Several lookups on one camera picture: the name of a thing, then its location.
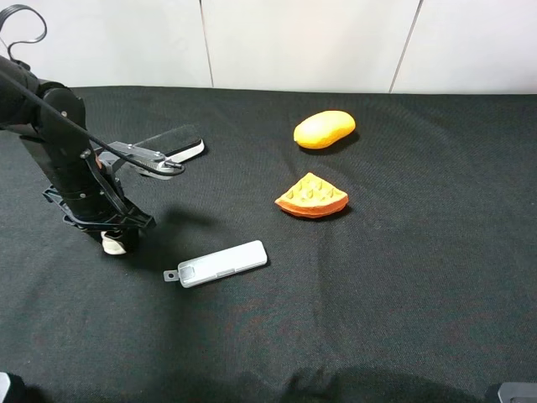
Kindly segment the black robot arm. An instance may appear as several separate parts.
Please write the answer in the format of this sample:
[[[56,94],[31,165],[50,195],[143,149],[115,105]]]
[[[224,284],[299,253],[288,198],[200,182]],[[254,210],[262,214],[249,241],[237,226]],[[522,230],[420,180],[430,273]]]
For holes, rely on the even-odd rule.
[[[154,218],[126,198],[113,162],[93,148],[86,108],[59,83],[1,59],[1,128],[17,133],[50,182],[43,195],[64,221],[90,234],[105,253],[134,251]]]

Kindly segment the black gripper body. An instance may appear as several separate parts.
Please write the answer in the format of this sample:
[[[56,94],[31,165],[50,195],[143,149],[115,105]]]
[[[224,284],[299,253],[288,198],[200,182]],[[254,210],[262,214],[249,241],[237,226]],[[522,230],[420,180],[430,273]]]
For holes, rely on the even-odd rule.
[[[63,212],[65,223],[87,233],[110,233],[116,240],[122,229],[155,226],[151,215],[126,198],[112,167],[97,162],[87,141],[77,147],[44,142],[41,149],[41,170],[50,182],[43,196]]]

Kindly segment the black mesh gripper finger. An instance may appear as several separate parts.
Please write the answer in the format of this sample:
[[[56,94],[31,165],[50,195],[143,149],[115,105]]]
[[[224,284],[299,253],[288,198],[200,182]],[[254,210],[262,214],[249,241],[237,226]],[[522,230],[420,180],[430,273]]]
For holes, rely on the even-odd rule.
[[[120,231],[119,244],[125,253],[131,253],[138,248],[139,237],[139,230],[137,228],[126,228]]]

